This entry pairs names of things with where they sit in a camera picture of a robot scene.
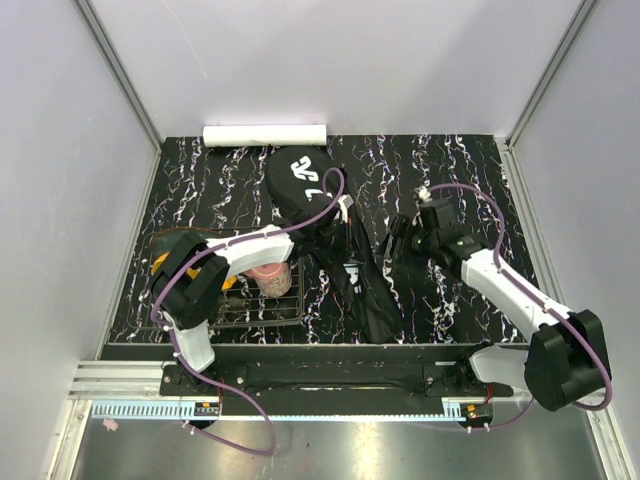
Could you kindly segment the black racket bag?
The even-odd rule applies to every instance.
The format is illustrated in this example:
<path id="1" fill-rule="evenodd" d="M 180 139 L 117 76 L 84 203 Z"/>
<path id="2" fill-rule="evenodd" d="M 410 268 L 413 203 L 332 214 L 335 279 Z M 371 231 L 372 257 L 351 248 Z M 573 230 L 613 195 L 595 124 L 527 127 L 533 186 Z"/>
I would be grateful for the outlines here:
<path id="1" fill-rule="evenodd" d="M 328 274 L 345 304 L 349 329 L 369 343 L 391 342 L 402 315 L 376 264 L 344 169 L 321 149 L 290 146 L 267 158 L 265 182 L 283 226 L 309 223 L 290 236 Z"/>

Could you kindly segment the white shuttlecock tube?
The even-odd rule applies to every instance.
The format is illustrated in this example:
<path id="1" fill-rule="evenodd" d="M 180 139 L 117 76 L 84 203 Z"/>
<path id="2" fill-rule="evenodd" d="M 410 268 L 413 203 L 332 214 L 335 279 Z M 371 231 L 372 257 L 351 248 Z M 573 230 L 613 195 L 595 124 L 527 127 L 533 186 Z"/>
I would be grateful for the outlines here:
<path id="1" fill-rule="evenodd" d="M 325 146 L 325 125 L 205 126 L 207 147 Z"/>

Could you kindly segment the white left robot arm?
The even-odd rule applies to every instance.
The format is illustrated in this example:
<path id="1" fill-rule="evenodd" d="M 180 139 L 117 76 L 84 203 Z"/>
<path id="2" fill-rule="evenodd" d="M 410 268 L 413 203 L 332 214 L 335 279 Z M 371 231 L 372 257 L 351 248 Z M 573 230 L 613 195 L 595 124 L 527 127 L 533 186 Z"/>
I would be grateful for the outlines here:
<path id="1" fill-rule="evenodd" d="M 216 381 L 215 352 L 209 340 L 210 315 L 234 277 L 264 266 L 286 265 L 323 229 L 348 225 L 344 210 L 328 210 L 296 225 L 269 224 L 226 238 L 180 234 L 152 273 L 151 318 L 169 334 L 176 362 L 184 367 L 181 384 L 196 396 L 208 394 Z"/>

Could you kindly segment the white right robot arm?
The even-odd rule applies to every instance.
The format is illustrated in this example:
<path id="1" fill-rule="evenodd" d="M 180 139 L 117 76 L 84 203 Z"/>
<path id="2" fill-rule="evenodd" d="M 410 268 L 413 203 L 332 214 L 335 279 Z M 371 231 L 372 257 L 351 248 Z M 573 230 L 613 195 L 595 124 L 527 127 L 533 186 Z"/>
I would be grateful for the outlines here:
<path id="1" fill-rule="evenodd" d="M 450 201 L 427 202 L 414 217 L 397 215 L 381 251 L 413 268 L 434 262 L 484 296 L 526 340 L 523 350 L 497 344 L 472 348 L 453 374 L 460 393 L 472 397 L 489 384 L 502 384 L 529 391 L 540 406 L 554 412 L 580 405 L 583 398 L 602 390 L 600 405 L 608 405 L 611 368 L 599 317 L 543 294 L 486 239 L 463 227 Z"/>

